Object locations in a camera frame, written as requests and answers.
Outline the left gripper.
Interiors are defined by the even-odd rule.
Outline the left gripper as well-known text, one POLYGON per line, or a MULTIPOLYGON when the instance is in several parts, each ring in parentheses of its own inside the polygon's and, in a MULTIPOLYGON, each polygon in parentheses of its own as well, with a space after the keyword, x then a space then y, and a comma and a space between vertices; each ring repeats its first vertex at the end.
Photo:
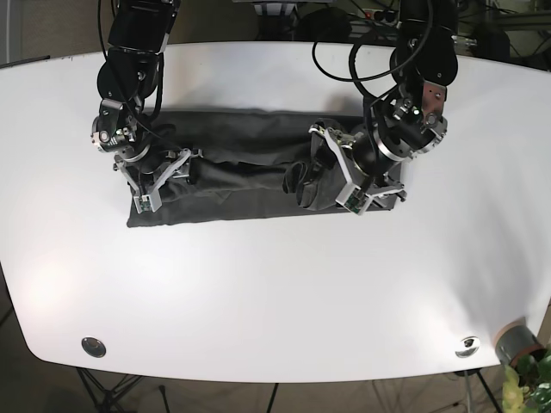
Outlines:
POLYGON ((406 199, 401 165, 435 149, 447 133, 444 95, 427 95, 419 104, 411 97, 394 102, 363 100, 363 127, 348 135, 332 127, 312 125, 322 139, 327 166, 344 179, 335 201, 356 215, 368 209, 391 209, 406 199))

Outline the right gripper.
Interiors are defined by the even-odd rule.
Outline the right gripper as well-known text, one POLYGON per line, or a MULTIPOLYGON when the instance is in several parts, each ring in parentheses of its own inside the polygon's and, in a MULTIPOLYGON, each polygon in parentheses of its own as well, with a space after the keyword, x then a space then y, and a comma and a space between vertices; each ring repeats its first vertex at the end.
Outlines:
POLYGON ((170 178, 189 178, 191 160, 203 156, 201 149, 167 149, 153 143, 130 141, 127 129, 114 136, 93 123, 93 145, 114 154, 114 170, 123 174, 131 188, 138 213, 155 213, 162 205, 160 189, 170 178))

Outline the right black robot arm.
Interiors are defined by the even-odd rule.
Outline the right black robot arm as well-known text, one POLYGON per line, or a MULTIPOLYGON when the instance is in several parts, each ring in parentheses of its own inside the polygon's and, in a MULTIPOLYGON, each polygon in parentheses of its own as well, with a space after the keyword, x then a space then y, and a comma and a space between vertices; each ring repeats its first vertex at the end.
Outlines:
POLYGON ((164 50, 180 9, 178 1, 116 1, 104 63, 97 75, 102 98, 90 139, 114 156, 114 169, 129 185, 135 210, 155 213, 170 179, 189 177, 201 150, 175 141, 172 124, 158 124, 164 89, 164 50))

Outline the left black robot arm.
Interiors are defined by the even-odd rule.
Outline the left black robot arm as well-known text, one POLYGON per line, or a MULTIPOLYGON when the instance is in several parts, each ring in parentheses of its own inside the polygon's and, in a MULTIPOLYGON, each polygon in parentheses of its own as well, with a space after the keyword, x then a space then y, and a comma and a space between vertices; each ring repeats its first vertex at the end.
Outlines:
POLYGON ((310 159, 285 178, 301 207, 362 215, 405 200, 401 165, 435 149, 447 133, 443 107, 458 72, 457 23, 454 1, 401 2, 389 68, 367 77, 356 69, 367 38, 355 41, 346 80, 362 95, 362 124, 350 133, 334 120, 311 125, 310 159))

